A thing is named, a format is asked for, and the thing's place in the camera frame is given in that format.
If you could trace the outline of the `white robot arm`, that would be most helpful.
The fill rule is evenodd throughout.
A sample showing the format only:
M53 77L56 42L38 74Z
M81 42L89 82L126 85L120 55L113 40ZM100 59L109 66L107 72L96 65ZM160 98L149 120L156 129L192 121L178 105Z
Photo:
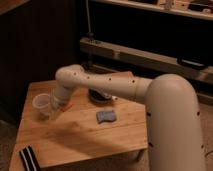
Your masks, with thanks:
M206 171L199 103L192 85L176 74L154 79L90 74L80 65L56 71L51 107L67 105L84 87L143 104L147 114L150 171Z

